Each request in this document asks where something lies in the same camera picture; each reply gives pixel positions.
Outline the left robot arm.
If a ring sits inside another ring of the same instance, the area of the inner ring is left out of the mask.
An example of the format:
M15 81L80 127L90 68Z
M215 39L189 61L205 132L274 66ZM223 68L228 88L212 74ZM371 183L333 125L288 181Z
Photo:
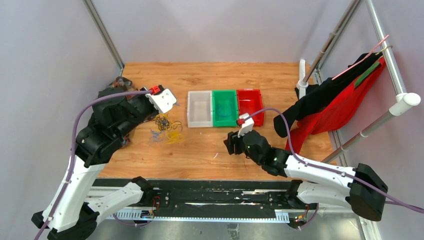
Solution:
M88 104L93 113L87 126L77 131L82 114L75 118L68 167L54 198L45 210L32 216L39 231L49 229L49 240L85 240L102 221L122 208L137 203L149 206L154 189L140 176L101 198L87 200L87 196L130 132L157 114L170 111L176 101L162 85L134 91L117 87L100 91L97 99Z

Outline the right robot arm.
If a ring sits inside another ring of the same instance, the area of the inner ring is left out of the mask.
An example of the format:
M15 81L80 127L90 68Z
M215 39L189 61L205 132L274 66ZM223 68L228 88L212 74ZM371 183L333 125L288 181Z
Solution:
M230 132L223 144L229 155L245 154L268 174L291 178L285 194L291 208L327 204L351 209L370 221L382 219L388 186L369 165L342 167L310 160L271 146L255 130L243 136Z

